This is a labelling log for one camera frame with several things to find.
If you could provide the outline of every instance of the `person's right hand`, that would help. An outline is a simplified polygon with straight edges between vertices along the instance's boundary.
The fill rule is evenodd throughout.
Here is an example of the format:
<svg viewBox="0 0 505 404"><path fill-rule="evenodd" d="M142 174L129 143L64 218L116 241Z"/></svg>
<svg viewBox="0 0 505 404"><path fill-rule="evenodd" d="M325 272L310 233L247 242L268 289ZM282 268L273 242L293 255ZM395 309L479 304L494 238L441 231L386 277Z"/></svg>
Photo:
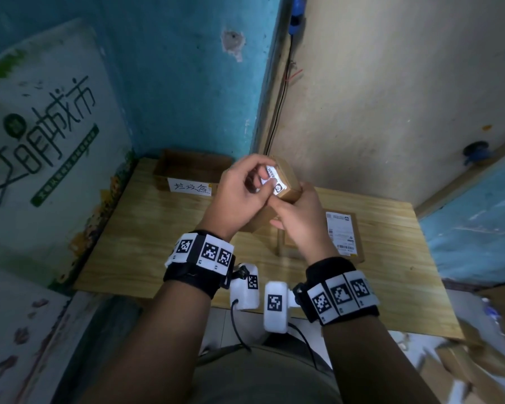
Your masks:
<svg viewBox="0 0 505 404"><path fill-rule="evenodd" d="M331 256L340 256L327 232L327 221L322 204L314 186L301 183L303 194L295 204L287 203L277 196L270 196L268 205L273 208L280 221L270 223L285 229L296 243L299 252L309 265Z"/></svg>

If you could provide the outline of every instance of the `white device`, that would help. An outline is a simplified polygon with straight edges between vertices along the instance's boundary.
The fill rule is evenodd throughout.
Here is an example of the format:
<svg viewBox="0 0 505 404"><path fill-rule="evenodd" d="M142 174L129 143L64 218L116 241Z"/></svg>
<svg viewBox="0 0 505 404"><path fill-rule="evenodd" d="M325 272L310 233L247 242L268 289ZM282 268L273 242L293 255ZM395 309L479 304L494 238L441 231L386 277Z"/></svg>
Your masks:
<svg viewBox="0 0 505 404"><path fill-rule="evenodd" d="M258 268L251 263L241 263L237 267L245 267L249 275L245 279L235 278L230 282L230 305L238 299L234 309L257 309L260 306Z"/></svg>
<svg viewBox="0 0 505 404"><path fill-rule="evenodd" d="M288 332L288 309L299 307L286 282L268 282L264 290L264 329L272 333Z"/></svg>

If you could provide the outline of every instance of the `hand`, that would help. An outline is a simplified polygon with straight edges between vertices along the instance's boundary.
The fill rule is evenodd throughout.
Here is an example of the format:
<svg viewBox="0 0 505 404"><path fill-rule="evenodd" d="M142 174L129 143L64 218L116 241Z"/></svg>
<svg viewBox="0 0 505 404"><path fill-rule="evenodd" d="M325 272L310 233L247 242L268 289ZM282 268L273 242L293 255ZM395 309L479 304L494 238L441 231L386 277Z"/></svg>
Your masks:
<svg viewBox="0 0 505 404"><path fill-rule="evenodd" d="M267 180L266 165L275 161L264 155L247 155L235 162L221 177L217 194L196 229L205 229L229 242L265 206L273 193L275 179Z"/></svg>
<svg viewBox="0 0 505 404"><path fill-rule="evenodd" d="M309 265L331 256L340 256L327 232L325 212L314 186L301 183L301 187L303 194L293 205L276 196L269 197L268 205L281 218L281 221L271 220L270 223L286 230Z"/></svg>

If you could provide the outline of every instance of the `clothing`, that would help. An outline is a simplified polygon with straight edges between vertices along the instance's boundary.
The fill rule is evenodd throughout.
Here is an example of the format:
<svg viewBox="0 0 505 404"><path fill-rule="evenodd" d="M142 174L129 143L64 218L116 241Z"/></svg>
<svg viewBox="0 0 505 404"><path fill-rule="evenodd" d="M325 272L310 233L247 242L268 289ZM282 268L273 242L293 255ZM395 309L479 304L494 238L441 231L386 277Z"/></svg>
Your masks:
<svg viewBox="0 0 505 404"><path fill-rule="evenodd" d="M265 346L230 346L201 357L190 404L341 403L333 373Z"/></svg>

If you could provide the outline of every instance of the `green banner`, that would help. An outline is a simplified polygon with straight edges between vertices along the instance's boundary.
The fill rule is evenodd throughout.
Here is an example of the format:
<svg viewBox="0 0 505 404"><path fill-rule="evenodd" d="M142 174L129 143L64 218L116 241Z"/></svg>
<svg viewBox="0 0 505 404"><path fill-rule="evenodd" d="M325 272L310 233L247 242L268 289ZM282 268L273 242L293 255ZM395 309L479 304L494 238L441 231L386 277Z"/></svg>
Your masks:
<svg viewBox="0 0 505 404"><path fill-rule="evenodd" d="M91 142L94 141L95 137L99 134L99 128L96 124L94 127L88 132L82 142L78 145L78 147L73 151L73 153L69 156L69 158L60 166L58 171L54 173L54 175L48 179L47 183L43 184L38 192L32 197L30 203L33 206L39 207L43 202L47 199L48 196L54 191L58 184L67 176L67 174L71 171L73 166L79 161L84 152L88 149Z"/></svg>

